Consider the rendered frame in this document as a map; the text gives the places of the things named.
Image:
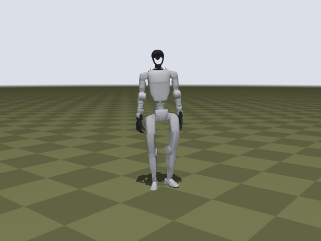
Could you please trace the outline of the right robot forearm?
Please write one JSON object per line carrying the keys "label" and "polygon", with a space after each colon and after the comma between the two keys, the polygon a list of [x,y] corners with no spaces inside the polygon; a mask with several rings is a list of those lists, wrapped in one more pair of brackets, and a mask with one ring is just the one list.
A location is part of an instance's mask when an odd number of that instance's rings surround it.
{"label": "right robot forearm", "polygon": [[136,117],[139,118],[140,114],[143,115],[143,108],[144,108],[144,101],[142,100],[139,100],[139,94],[138,94],[138,99],[137,99],[137,114],[136,114]]}

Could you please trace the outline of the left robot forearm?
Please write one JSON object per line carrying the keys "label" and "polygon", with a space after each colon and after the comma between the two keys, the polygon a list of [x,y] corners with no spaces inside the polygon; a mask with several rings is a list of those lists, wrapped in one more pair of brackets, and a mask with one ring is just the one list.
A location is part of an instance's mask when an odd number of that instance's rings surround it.
{"label": "left robot forearm", "polygon": [[182,101],[181,97],[175,99],[176,114],[177,114],[177,115],[179,115],[179,111],[181,111],[182,114],[183,114],[181,101]]}

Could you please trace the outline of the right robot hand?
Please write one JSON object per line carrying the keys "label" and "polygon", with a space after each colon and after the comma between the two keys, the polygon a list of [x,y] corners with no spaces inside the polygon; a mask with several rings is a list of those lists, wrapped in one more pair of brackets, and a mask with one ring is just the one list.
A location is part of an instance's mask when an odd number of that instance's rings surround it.
{"label": "right robot hand", "polygon": [[[144,132],[142,131],[142,129],[145,130],[144,127],[142,126],[142,122],[141,122],[142,117],[143,117],[143,115],[140,114],[139,118],[136,118],[136,119],[137,119],[137,122],[136,122],[136,130],[138,130],[140,133],[144,133]],[[141,129],[141,128],[142,128],[142,129]]]}

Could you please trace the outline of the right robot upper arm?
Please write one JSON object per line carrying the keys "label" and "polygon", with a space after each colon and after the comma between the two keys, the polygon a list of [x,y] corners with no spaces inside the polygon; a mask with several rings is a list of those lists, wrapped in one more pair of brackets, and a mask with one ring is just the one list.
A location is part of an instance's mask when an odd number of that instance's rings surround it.
{"label": "right robot upper arm", "polygon": [[139,77],[139,99],[145,100],[146,99],[146,93],[145,93],[145,87],[146,82],[145,80],[148,79],[148,72],[141,73]]}

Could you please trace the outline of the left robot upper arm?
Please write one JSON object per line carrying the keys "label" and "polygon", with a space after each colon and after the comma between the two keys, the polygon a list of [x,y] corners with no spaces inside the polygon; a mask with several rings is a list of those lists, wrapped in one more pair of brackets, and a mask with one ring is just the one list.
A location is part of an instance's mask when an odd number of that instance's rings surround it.
{"label": "left robot upper arm", "polygon": [[169,71],[169,72],[170,72],[170,78],[172,79],[172,87],[173,87],[172,95],[174,98],[181,97],[181,93],[179,91],[178,74],[175,71]]}

